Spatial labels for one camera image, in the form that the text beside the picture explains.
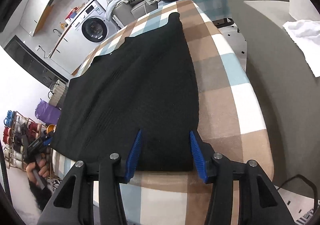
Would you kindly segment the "person's left hand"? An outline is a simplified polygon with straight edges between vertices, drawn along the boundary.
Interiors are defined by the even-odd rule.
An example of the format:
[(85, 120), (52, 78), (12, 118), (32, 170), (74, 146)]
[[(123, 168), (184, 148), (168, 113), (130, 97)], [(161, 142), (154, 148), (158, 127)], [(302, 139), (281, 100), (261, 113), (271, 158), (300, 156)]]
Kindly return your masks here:
[(35, 176), (35, 171), (37, 171), (38, 176), (44, 179), (49, 176), (49, 165), (47, 164), (46, 155), (44, 153), (39, 154), (40, 158), (35, 162), (30, 162), (26, 167), (26, 173), (28, 180), (38, 187), (40, 186), (37, 177)]

